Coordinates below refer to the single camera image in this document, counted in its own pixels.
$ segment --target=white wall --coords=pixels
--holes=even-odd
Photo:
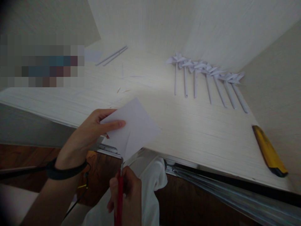
[[[240,90],[301,193],[301,21],[243,70]]]
[[[100,36],[239,71],[301,19],[299,0],[88,0]]]
[[[85,46],[100,39],[87,0],[13,1],[4,13],[1,34],[70,34]]]

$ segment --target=right hand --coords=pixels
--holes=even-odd
[[[124,193],[122,208],[122,225],[141,225],[141,180],[136,177],[135,173],[126,166],[123,168],[122,175],[124,177]],[[118,173],[110,180],[111,199],[107,208],[109,213],[114,210],[116,217],[117,200],[118,200]]]

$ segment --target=white paper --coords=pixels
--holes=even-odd
[[[150,118],[137,98],[131,100],[100,123],[116,120],[124,120],[126,125],[107,134],[110,137],[110,142],[117,148],[124,161],[128,160],[160,133],[159,127]]]
[[[101,52],[85,50],[85,61],[98,62],[101,58]]]

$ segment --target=black cable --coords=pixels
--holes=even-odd
[[[76,200],[76,202],[73,204],[73,206],[70,208],[70,210],[66,213],[66,215],[65,215],[65,217],[64,217],[64,219],[68,216],[68,214],[71,212],[71,210],[75,207],[75,205],[82,199],[82,197],[85,195],[85,193],[86,193],[86,191],[88,190],[88,175],[89,175],[89,172],[90,172],[90,170],[91,170],[91,165],[88,163],[88,165],[89,165],[89,170],[88,170],[88,172],[86,172],[85,174],[84,174],[84,177],[86,177],[87,179],[87,182],[86,182],[86,189],[85,189],[85,191],[84,191],[84,193]]]
[[[25,174],[32,174],[32,173],[40,172],[40,171],[43,171],[46,169],[47,169],[47,166],[42,166],[42,167],[35,167],[32,169],[22,169],[22,170],[18,170],[15,172],[3,173],[3,174],[0,174],[0,180],[8,179],[11,177],[17,177],[17,176],[21,176],[21,175],[25,175]]]

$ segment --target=left hand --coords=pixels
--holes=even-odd
[[[101,120],[114,111],[116,109],[96,109],[93,111],[69,137],[57,157],[55,167],[64,170],[80,166],[85,161],[89,148],[95,144],[99,136],[124,127],[125,121],[99,124]]]

